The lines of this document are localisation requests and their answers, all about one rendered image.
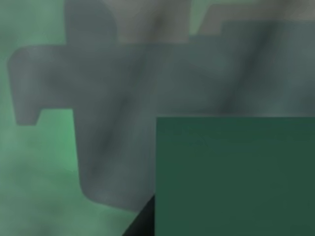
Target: green rectangle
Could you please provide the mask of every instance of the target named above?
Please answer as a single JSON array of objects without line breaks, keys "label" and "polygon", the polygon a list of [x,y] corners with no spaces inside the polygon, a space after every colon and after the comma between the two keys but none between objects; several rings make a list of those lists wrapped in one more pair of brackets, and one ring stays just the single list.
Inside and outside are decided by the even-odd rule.
[{"label": "green rectangle", "polygon": [[314,143],[314,118],[159,118],[157,235],[315,235]]}]

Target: green background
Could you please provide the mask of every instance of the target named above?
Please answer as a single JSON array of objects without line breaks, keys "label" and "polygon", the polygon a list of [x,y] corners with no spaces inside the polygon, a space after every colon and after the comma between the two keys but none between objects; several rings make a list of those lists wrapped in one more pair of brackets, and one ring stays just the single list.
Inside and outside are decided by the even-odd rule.
[{"label": "green background", "polygon": [[[192,2],[192,34],[218,2]],[[0,0],[0,234],[119,236],[135,213],[82,196],[72,111],[43,111],[37,126],[15,123],[6,62],[36,44],[64,44],[63,1]]]},{"label": "green background", "polygon": [[315,118],[159,118],[157,235],[315,235]]}]

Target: dark green rectangle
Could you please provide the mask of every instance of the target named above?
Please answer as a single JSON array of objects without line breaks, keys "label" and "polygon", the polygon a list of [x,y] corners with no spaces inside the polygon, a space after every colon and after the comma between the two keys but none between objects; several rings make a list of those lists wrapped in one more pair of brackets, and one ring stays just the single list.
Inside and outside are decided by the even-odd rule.
[{"label": "dark green rectangle", "polygon": [[315,235],[315,118],[159,118],[158,236]]}]

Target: brown shape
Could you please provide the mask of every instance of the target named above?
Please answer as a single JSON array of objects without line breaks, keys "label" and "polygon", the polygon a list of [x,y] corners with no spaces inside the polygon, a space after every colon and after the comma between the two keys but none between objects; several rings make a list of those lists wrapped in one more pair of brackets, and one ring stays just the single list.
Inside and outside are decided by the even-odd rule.
[{"label": "brown shape", "polygon": [[209,7],[204,21],[199,29],[201,35],[218,35],[222,25],[228,21],[264,21],[264,20],[301,20],[301,17],[292,14],[296,1],[288,4],[287,0],[265,0],[256,4],[214,4]]},{"label": "brown shape", "polygon": [[191,0],[103,0],[113,12],[121,43],[189,40]]}]

